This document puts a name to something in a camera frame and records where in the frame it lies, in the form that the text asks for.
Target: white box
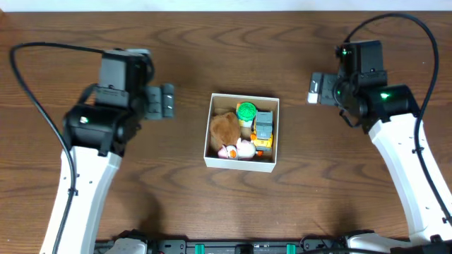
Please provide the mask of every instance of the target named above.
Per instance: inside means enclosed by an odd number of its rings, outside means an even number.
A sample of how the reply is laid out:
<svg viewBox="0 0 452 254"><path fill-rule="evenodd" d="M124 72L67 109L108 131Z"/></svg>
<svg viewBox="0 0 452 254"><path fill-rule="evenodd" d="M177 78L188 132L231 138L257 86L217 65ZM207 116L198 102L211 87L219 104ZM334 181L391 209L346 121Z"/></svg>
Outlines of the white box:
<svg viewBox="0 0 452 254"><path fill-rule="evenodd" d="M224 114L226 112L234 112L237 103L251 102L260 111L273 112L273 144L271 153L264 154L262 157L255 156L251 161L220 159L215 150L210 148L210 120L213 116ZM278 98L269 97L255 97L244 95L224 95L212 94L210 99L209 116L207 120L206 142L204 146L204 161L207 167L215 167L222 169L240 169L247 171L258 171L271 173L276 165L276 155L278 151L278 126L280 115L280 100ZM242 138L249 140L249 137L244 136L246 132L242 128Z"/></svg>

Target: toy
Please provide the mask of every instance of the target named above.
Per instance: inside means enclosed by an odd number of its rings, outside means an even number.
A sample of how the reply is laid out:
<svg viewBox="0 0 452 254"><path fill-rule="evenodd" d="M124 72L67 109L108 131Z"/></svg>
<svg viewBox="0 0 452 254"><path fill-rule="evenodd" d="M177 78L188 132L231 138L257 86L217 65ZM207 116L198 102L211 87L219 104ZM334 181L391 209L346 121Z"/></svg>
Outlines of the toy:
<svg viewBox="0 0 452 254"><path fill-rule="evenodd" d="M257 112L251 141L256 146L258 155L263 151L271 151L273 144L273 112Z"/></svg>
<svg viewBox="0 0 452 254"><path fill-rule="evenodd" d="M239 138L237 141L237 155L239 159L251 159L256 154L256 146L248 141Z"/></svg>
<svg viewBox="0 0 452 254"><path fill-rule="evenodd" d="M213 117L210 122L210 145L219 151L223 145L236 145L240 138L239 119L233 112Z"/></svg>
<svg viewBox="0 0 452 254"><path fill-rule="evenodd" d="M250 102L242 102L237 104L237 117L241 127L251 128L254 117L256 117L256 106Z"/></svg>
<svg viewBox="0 0 452 254"><path fill-rule="evenodd" d="M237 140L237 146L223 145L221 150L218 151L218 157L220 159L251 159L256 154L256 147L248 140Z"/></svg>
<svg viewBox="0 0 452 254"><path fill-rule="evenodd" d="M218 158L220 159L239 159L237 148L234 145L223 145L218 151Z"/></svg>

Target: toy vehicle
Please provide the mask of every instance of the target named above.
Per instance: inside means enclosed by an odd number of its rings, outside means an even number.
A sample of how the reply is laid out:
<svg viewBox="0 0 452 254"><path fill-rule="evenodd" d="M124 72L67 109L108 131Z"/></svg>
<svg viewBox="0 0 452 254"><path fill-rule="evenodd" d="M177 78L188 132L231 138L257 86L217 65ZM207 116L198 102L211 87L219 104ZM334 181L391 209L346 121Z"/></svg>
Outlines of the toy vehicle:
<svg viewBox="0 0 452 254"><path fill-rule="evenodd" d="M257 112L254 119L251 141L256 146L258 155L271 151L273 144L273 112Z"/></svg>

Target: plush toy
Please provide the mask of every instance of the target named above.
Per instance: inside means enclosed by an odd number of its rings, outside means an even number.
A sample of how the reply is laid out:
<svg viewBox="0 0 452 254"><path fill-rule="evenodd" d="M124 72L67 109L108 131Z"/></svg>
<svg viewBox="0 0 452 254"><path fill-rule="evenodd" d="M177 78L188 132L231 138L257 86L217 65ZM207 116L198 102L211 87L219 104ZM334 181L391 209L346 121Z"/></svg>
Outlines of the plush toy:
<svg viewBox="0 0 452 254"><path fill-rule="evenodd" d="M239 119L232 112L213 117L210 134L210 144L215 151L219 151L223 145L236 145L241 134Z"/></svg>
<svg viewBox="0 0 452 254"><path fill-rule="evenodd" d="M256 154L256 146L248 140L239 138L237 141L237 156L239 159L251 159Z"/></svg>
<svg viewBox="0 0 452 254"><path fill-rule="evenodd" d="M256 147L248 140L239 138L237 146L223 145L218 151L218 158L220 159L251 159L256 154Z"/></svg>
<svg viewBox="0 0 452 254"><path fill-rule="evenodd" d="M218 158L220 159L239 159L237 148L234 145L223 145L218 151Z"/></svg>

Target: wooden table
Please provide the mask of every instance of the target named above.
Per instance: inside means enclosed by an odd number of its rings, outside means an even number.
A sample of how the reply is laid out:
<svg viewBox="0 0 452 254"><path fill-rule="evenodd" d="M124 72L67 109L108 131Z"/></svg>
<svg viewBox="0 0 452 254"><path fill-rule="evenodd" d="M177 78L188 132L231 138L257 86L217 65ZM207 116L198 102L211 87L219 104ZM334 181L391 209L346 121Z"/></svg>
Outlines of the wooden table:
<svg viewBox="0 0 452 254"><path fill-rule="evenodd" d="M61 147L19 88L8 50L46 41L101 49L152 49L154 85L177 86L177 116L146 122L127 148L98 238L125 229L190 239L301 238L374 229L405 238L405 215L387 168L361 130L333 107L306 105L311 73L334 73L333 50L376 13L6 13L0 20L0 253L37 253L53 207ZM424 118L429 144L452 180L452 13L416 13L435 34L439 81ZM357 39L381 39L391 84L421 103L432 72L423 32L387 19ZM24 49L20 69L59 123L97 82L100 57ZM279 97L273 173L208 169L203 161L212 92Z"/></svg>

